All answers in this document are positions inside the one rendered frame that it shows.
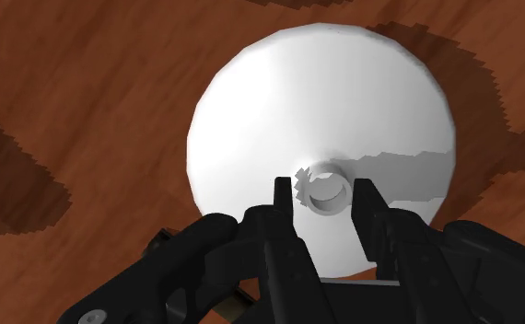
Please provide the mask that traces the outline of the white round vase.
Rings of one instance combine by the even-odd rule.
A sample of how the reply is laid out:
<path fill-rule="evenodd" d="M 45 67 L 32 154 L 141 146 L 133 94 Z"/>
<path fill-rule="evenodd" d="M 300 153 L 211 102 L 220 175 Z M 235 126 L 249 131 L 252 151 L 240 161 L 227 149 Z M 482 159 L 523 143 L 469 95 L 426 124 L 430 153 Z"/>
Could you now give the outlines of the white round vase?
<path fill-rule="evenodd" d="M 244 48 L 198 101 L 186 169 L 203 214 L 241 218 L 293 186 L 294 227 L 322 277 L 368 270 L 350 216 L 352 184 L 431 221 L 455 167 L 455 126 L 428 68 L 360 27 L 283 29 Z"/>

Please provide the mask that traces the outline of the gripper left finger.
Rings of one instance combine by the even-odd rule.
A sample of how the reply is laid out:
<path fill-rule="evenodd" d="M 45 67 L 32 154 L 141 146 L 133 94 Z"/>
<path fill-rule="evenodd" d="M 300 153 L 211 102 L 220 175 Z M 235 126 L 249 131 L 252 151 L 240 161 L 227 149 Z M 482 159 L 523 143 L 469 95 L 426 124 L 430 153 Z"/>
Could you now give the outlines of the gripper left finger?
<path fill-rule="evenodd" d="M 290 179 L 242 221 L 207 214 L 177 234 L 160 230 L 140 260 L 69 307 L 56 324 L 337 324 L 293 227 Z"/>

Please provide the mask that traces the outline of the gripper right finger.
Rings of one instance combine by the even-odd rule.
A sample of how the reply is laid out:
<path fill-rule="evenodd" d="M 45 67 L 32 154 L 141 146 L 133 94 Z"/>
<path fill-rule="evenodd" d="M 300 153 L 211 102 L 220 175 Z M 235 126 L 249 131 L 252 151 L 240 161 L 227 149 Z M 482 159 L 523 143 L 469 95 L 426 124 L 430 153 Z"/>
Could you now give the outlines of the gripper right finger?
<path fill-rule="evenodd" d="M 414 324 L 525 324 L 525 246 L 469 220 L 441 230 L 355 179 L 351 218 L 380 280 L 396 280 Z"/>

